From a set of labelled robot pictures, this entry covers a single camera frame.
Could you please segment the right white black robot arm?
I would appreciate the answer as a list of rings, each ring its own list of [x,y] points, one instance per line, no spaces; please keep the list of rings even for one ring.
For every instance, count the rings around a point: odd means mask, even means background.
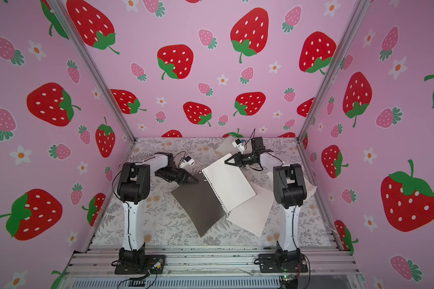
[[[265,148],[263,138],[250,139],[252,151],[245,153],[245,146],[240,139],[233,142],[239,152],[227,158],[224,163],[230,166],[247,167],[258,164],[262,170],[272,172],[273,194],[275,201],[281,206],[280,223],[282,232],[277,242],[276,257],[280,263],[301,261],[298,240],[298,219],[301,206],[307,199],[307,187],[300,164],[288,164]]]

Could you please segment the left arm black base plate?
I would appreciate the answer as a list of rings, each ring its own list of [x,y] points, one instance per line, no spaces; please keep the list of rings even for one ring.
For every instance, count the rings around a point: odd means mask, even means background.
[[[115,275],[161,275],[165,265],[166,255],[141,256],[136,261],[118,261]]]

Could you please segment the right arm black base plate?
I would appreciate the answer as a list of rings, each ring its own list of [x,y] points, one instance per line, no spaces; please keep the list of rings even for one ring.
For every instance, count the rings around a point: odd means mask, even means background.
[[[259,254],[254,260],[261,273],[308,273],[309,265],[303,254],[294,258],[282,258],[277,254]]]

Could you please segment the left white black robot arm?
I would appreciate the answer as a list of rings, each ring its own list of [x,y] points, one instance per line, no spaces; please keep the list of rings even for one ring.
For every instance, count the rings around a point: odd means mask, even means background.
[[[124,209],[124,240],[119,251],[123,263],[146,263],[143,234],[143,209],[151,190],[151,178],[159,177],[169,183],[195,185],[199,180],[183,168],[176,166],[174,155],[157,152],[137,163],[124,163],[119,174],[115,195]]]

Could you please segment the dark brown spiral notebook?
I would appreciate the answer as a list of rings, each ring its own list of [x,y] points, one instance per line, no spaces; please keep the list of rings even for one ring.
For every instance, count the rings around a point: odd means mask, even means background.
[[[220,219],[236,207],[256,196],[255,190],[231,158],[224,155],[194,175],[196,184],[182,184],[171,195],[192,220],[203,237]]]

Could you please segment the white spiral notebook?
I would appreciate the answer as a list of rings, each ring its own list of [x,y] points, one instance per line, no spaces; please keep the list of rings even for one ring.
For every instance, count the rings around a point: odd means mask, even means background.
[[[233,137],[225,138],[224,141],[215,149],[215,152],[222,157],[227,154],[233,155],[238,153],[239,149],[233,145],[235,140],[236,139]]]

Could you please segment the torn lined paper page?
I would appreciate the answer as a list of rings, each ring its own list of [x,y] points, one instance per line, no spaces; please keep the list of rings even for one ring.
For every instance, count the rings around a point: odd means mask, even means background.
[[[276,171],[275,175],[268,172],[267,176],[273,181],[274,197],[278,204],[309,199],[317,190],[317,187],[303,176],[301,169]]]

